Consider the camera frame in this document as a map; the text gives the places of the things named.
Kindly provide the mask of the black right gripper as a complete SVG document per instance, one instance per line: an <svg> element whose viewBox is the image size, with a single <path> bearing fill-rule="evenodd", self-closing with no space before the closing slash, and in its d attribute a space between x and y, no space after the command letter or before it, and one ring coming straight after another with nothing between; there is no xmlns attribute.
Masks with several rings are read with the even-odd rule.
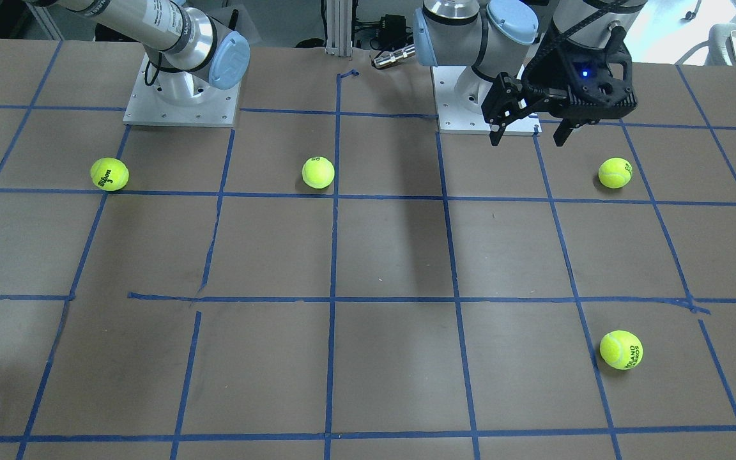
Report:
<svg viewBox="0 0 736 460"><path fill-rule="evenodd" d="M634 17L552 17L524 70L524 104L562 125L627 116L638 106L625 44Z"/></svg>

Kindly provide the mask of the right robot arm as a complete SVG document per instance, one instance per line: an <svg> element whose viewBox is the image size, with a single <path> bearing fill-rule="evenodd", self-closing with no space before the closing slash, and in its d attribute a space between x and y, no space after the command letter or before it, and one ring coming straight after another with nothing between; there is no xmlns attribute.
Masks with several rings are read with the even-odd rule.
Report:
<svg viewBox="0 0 736 460"><path fill-rule="evenodd" d="M181 1L63 1L63 8L142 43L158 69L191 73L222 89L242 81L249 43ZM494 139L529 114L560 119L555 137L620 119L637 107L626 32L643 1L424 1L412 49L394 45L381 69L407 56L459 66L459 87Z"/></svg>

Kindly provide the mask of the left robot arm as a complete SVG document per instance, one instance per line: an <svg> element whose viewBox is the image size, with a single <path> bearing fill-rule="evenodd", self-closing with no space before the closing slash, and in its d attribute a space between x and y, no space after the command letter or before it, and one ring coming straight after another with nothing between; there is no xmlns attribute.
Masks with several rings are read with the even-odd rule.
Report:
<svg viewBox="0 0 736 460"><path fill-rule="evenodd" d="M535 113L559 119L559 148L585 125L636 110L626 33L643 1L424 1L413 43L421 65L458 66L455 94L483 117L492 146Z"/></svg>

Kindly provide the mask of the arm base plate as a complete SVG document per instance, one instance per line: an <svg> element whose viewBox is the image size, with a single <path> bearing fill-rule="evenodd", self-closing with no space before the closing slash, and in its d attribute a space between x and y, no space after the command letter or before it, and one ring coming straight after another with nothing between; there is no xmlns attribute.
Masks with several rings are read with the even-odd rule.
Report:
<svg viewBox="0 0 736 460"><path fill-rule="evenodd" d="M490 125L483 116L482 102L491 83L469 66L435 66L431 75L440 133L488 134Z"/></svg>
<svg viewBox="0 0 736 460"><path fill-rule="evenodd" d="M236 122L241 84L221 90L189 73L155 73L147 56L141 60L123 123L146 127L232 128Z"/></svg>

